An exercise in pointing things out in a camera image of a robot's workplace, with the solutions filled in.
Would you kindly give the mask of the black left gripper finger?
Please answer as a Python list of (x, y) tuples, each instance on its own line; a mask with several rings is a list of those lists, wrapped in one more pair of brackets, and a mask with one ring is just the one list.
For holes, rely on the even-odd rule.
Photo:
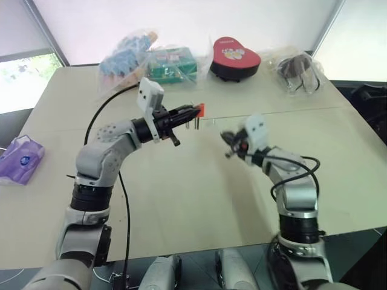
[(192, 119), (196, 118), (200, 113), (200, 110), (183, 110), (179, 111), (174, 115), (171, 115), (169, 118), (170, 124), (185, 124)]
[(194, 105), (182, 105), (169, 111), (171, 116), (197, 116), (197, 107)]

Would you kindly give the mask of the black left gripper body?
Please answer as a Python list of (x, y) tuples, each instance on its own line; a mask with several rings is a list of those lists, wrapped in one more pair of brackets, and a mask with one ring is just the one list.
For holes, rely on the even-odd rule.
[(154, 124), (161, 140), (170, 139), (175, 147), (179, 146), (180, 140), (175, 136), (173, 128), (177, 127), (177, 118), (180, 108), (167, 110), (165, 106), (161, 105), (159, 109), (156, 109), (152, 116), (154, 118)]

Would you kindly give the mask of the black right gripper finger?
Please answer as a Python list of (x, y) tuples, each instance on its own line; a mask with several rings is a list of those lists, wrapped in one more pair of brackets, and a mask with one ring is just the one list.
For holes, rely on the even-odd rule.
[(232, 145), (230, 147), (230, 150), (226, 152), (224, 155), (227, 159), (230, 159), (233, 156), (237, 156), (239, 159), (242, 159), (241, 146), (239, 144)]
[(226, 144), (237, 144), (239, 142), (237, 134), (232, 131), (223, 131), (220, 136)]

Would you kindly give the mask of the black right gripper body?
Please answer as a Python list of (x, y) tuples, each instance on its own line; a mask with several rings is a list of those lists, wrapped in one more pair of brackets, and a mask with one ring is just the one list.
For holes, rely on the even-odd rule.
[(247, 164), (252, 163), (252, 157), (249, 156), (248, 134), (245, 129), (237, 131), (233, 137), (232, 149), (236, 155)]

